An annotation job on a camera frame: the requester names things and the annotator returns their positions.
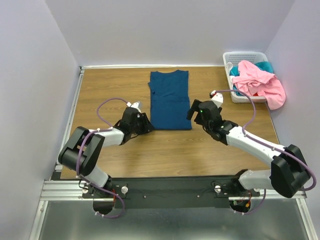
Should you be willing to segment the dark blue t shirt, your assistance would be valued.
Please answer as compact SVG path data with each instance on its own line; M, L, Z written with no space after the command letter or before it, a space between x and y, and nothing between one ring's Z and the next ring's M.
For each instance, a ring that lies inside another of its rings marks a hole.
M152 71L148 83L150 89L150 122L156 130L191 130L187 119L190 110L189 72Z

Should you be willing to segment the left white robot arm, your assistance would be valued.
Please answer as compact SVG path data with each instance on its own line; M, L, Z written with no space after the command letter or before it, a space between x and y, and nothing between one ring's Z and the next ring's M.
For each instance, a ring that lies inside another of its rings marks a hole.
M121 146L153 130L154 126L146 113L141 113L135 107L126 107L122 118L110 128L92 130L77 127L60 151L58 162L94 185L93 191L99 197L107 197L112 188L112 179L97 165L102 148Z

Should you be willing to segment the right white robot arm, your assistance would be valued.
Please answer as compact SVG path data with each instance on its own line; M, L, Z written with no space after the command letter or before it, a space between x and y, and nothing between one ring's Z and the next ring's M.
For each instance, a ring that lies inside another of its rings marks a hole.
M238 124L222 119L221 106L216 100L194 100L187 119L195 116L195 123L212 139L226 146L236 147L267 164L269 170L244 170L230 183L230 191L241 196L247 190L275 190L285 198L292 198L313 178L300 149L264 140L244 130Z

